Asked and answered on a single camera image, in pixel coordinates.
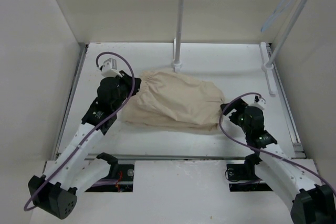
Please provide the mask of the beige trousers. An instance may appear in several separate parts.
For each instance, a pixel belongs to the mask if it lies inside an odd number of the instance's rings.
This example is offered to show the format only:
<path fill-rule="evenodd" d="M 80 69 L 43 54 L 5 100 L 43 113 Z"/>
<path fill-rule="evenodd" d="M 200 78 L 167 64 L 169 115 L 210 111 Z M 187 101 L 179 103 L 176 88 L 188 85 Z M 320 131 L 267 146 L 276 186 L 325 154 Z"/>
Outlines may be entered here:
<path fill-rule="evenodd" d="M 147 70 L 121 111 L 124 123 L 177 131 L 216 131 L 225 97 L 213 82 L 172 70 Z"/>

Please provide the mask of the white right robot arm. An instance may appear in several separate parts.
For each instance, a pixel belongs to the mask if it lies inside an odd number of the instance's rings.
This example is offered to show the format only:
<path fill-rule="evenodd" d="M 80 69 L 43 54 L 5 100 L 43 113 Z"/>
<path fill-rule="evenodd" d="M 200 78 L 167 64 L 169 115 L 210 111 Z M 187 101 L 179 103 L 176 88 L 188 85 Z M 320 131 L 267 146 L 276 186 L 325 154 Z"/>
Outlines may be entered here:
<path fill-rule="evenodd" d="M 240 127 L 245 135 L 244 147 L 253 151 L 246 156 L 244 175 L 261 179 L 282 200 L 293 223 L 335 223 L 335 189 L 320 179 L 318 185 L 307 175 L 319 177 L 314 171 L 290 160 L 276 139 L 265 130 L 265 100 L 255 95 L 253 104 L 237 97 L 221 104 L 221 116 Z"/>

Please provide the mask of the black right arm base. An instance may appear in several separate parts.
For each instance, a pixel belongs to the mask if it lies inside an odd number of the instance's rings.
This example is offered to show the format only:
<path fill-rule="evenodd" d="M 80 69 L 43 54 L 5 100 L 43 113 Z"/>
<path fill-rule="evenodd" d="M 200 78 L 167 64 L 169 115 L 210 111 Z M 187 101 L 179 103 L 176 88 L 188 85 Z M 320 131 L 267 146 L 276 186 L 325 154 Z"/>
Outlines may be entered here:
<path fill-rule="evenodd" d="M 272 191 L 255 174 L 256 165 L 261 159 L 257 154 L 248 155 L 243 163 L 230 162 L 226 165 L 225 178 L 229 182 L 230 192 Z"/>

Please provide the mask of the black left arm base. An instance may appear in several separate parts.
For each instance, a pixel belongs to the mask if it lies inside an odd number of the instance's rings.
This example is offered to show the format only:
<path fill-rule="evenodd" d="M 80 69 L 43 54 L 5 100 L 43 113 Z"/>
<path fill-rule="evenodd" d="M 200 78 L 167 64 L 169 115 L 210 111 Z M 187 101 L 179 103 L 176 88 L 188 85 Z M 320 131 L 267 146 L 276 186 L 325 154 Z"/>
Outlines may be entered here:
<path fill-rule="evenodd" d="M 133 180 L 135 165 L 121 164 L 119 160 L 107 153 L 101 153 L 96 159 L 105 161 L 109 165 L 107 176 L 99 179 L 89 189 L 88 193 L 131 193 L 133 192 Z"/>

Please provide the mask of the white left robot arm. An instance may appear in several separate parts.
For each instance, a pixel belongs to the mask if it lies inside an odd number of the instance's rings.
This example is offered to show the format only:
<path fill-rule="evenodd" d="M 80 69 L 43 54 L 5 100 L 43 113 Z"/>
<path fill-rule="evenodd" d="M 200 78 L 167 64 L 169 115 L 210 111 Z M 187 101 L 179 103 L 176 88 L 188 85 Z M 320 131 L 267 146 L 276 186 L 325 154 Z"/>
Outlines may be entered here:
<path fill-rule="evenodd" d="M 49 169 L 28 182 L 29 203 L 60 220 L 73 211 L 78 196 L 88 189 L 119 192 L 133 181 L 133 165 L 105 152 L 88 165 L 84 162 L 117 120 L 123 103 L 135 95 L 141 79 L 124 71 L 115 77 L 105 77 L 97 89 L 97 97 L 79 124 L 75 136 Z"/>

